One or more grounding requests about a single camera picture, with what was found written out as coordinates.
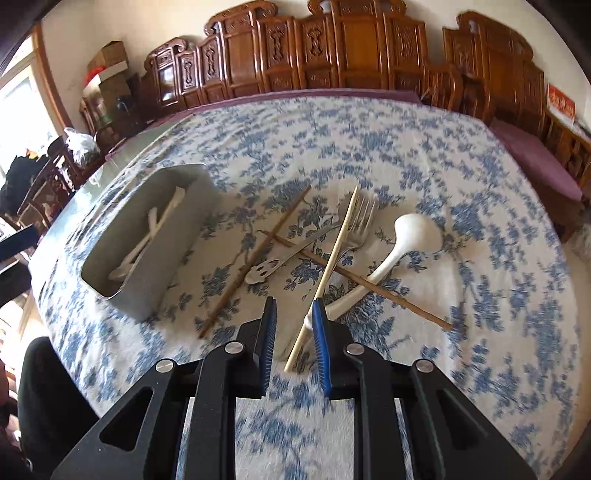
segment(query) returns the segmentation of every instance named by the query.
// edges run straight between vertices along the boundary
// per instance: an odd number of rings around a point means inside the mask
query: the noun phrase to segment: purple seat cushion
[[[501,141],[528,179],[540,182],[569,199],[581,201],[583,192],[539,138],[496,118],[491,131]]]

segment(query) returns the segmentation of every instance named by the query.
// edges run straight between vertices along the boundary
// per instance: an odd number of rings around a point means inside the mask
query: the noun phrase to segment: decorative fork handle
[[[249,285],[254,285],[255,283],[265,281],[265,279],[269,275],[271,275],[275,270],[277,270],[280,266],[287,262],[291,257],[297,255],[301,250],[303,250],[308,245],[318,240],[321,236],[326,235],[328,232],[340,227],[342,224],[343,222],[341,220],[339,220],[336,223],[331,223],[330,225],[327,225],[324,228],[318,230],[314,235],[310,235],[305,240],[302,240],[300,243],[295,244],[287,252],[285,252],[285,254],[281,258],[267,260],[263,263],[260,263],[252,267],[246,274],[246,278],[244,280]]]

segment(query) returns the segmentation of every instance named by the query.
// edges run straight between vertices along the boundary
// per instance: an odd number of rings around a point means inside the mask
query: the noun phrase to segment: glass tabletop
[[[112,158],[107,161],[94,175],[98,184],[87,181],[72,197],[68,205],[59,214],[56,221],[47,231],[43,240],[35,250],[29,263],[33,295],[38,297],[43,285],[51,274],[57,258],[63,250],[68,236],[90,212],[101,193],[145,147],[150,145],[166,130],[178,122],[172,119],[157,127],[140,132],[125,142]]]

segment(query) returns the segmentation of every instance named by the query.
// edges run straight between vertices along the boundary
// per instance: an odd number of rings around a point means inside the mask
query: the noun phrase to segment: brown chopstick
[[[298,197],[295,199],[295,201],[293,201],[293,203],[290,205],[290,207],[285,211],[285,213],[283,215],[281,215],[281,218],[275,224],[275,226],[273,227],[273,230],[271,230],[271,232],[267,232],[267,237],[263,240],[263,242],[252,253],[248,262],[246,262],[244,267],[242,267],[242,269],[240,270],[240,272],[238,273],[238,275],[236,276],[234,281],[230,284],[230,286],[226,289],[226,291],[222,295],[222,298],[220,299],[220,301],[217,303],[215,308],[209,314],[209,317],[207,317],[207,320],[205,321],[205,323],[203,324],[203,327],[201,328],[201,331],[199,332],[199,338],[203,338],[205,336],[205,334],[207,333],[207,331],[211,328],[213,323],[216,321],[219,313],[226,306],[226,303],[228,303],[228,300],[230,300],[232,295],[234,295],[236,290],[240,287],[240,285],[242,285],[242,282],[244,281],[244,278],[246,277],[248,271],[252,267],[254,267],[254,265],[258,262],[258,258],[261,256],[262,252],[265,250],[267,245],[269,245],[271,243],[273,236],[277,234],[279,229],[287,221],[289,216],[295,211],[295,209],[298,207],[298,205],[301,203],[301,201],[304,199],[304,197],[310,191],[310,189],[311,189],[311,185],[308,185],[304,190],[302,190],[301,193],[298,195]]]
[[[267,238],[273,237],[275,238],[275,240],[277,240],[279,243],[285,245],[286,247],[293,247],[294,244],[292,242],[290,242],[289,240],[277,235],[276,233],[269,233],[265,230],[261,230],[263,233],[265,233],[267,236]],[[303,255],[307,258],[309,258],[310,260],[318,263],[318,265],[323,265],[326,266],[326,260],[312,252],[310,252],[309,250],[302,250],[300,252],[300,255]],[[435,315],[429,313],[429,312],[425,312],[425,310],[417,307],[416,305],[410,303],[408,300],[406,300],[405,298],[401,297],[400,295],[397,295],[395,293],[392,293],[389,290],[386,290],[385,288],[379,286],[379,285],[374,285],[373,283],[367,281],[365,278],[360,277],[359,275],[354,274],[353,272],[347,270],[346,268],[341,267],[340,265],[337,265],[335,267],[335,272],[340,273],[341,275],[343,275],[344,277],[348,278],[349,280],[354,281],[356,284],[359,284],[365,288],[367,288],[368,290],[373,291],[374,293],[377,293],[378,295],[381,295],[382,297],[387,298],[388,300],[393,301],[394,303],[397,303],[398,305],[400,305],[401,307],[404,307],[408,310],[410,310],[413,313],[416,313],[417,315],[419,315],[420,317],[423,317],[425,320],[428,320],[429,322],[433,322],[436,325],[440,326],[443,330],[445,330],[446,332],[451,331],[452,329],[452,324],[451,323],[447,323],[445,320],[442,320],[439,317],[435,317]]]

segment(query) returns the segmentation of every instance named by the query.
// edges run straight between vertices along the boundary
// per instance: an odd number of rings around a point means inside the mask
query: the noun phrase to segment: white wall
[[[111,40],[122,40],[132,69],[143,73],[146,55],[179,35],[203,37],[215,13],[241,0],[63,0],[43,20],[51,71],[75,126],[87,63]],[[275,2],[280,14],[305,16],[306,0]],[[591,86],[554,28],[525,0],[407,0],[409,16],[425,21],[430,55],[443,61],[443,26],[456,27],[456,15],[477,10],[514,28],[534,49],[546,79],[567,93],[580,116],[591,121]]]

